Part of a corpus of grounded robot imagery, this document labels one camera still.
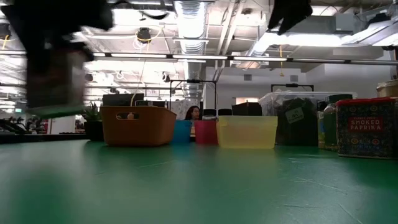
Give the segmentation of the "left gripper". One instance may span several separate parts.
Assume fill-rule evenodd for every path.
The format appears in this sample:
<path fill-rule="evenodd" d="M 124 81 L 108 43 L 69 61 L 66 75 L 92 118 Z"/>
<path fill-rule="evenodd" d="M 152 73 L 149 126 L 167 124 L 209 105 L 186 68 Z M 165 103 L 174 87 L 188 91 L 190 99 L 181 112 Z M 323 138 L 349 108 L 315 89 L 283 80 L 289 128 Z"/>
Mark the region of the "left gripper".
<path fill-rule="evenodd" d="M 114 26 L 110 3 L 105 0 L 18 0 L 1 6 L 1 12 L 17 34 L 27 58 L 27 76 L 42 73 L 42 47 L 71 47 L 81 52 L 86 61 L 95 59 L 93 51 L 83 41 L 73 38 L 82 27 L 105 31 Z"/>

